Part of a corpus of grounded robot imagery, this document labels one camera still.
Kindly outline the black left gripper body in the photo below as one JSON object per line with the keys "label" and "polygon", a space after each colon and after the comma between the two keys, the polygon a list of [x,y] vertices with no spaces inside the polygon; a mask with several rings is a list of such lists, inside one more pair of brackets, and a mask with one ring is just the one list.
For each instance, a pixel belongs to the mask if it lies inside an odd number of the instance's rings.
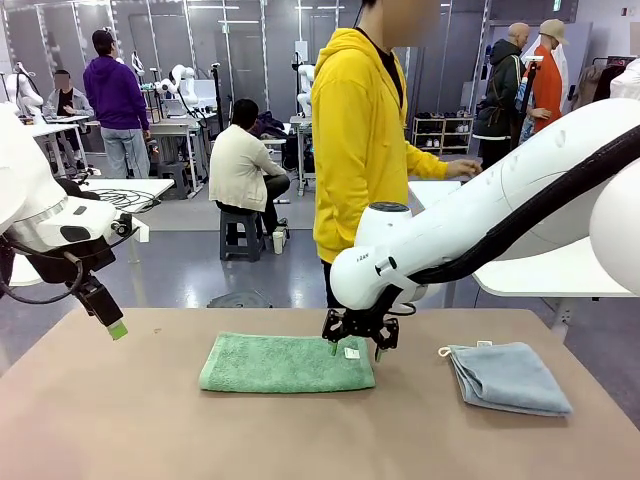
{"label": "black left gripper body", "polygon": [[32,255],[32,266],[45,283],[65,284],[78,294],[107,292],[94,275],[116,260],[104,238],[79,242]]}

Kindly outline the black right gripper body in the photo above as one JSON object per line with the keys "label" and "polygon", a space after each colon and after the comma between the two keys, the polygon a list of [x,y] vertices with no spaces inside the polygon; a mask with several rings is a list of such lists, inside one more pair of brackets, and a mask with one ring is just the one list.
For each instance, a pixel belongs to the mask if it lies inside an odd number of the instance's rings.
{"label": "black right gripper body", "polygon": [[401,289],[394,285],[385,287],[371,307],[347,307],[344,322],[349,331],[381,331],[384,317],[400,295]]}

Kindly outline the person's left hand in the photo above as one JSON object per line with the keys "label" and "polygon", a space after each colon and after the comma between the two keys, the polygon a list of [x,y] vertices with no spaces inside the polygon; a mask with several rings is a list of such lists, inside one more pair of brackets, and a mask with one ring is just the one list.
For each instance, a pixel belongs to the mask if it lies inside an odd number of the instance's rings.
{"label": "person's left hand", "polygon": [[457,159],[447,163],[446,178],[455,179],[459,177],[473,178],[482,172],[482,167],[476,160]]}

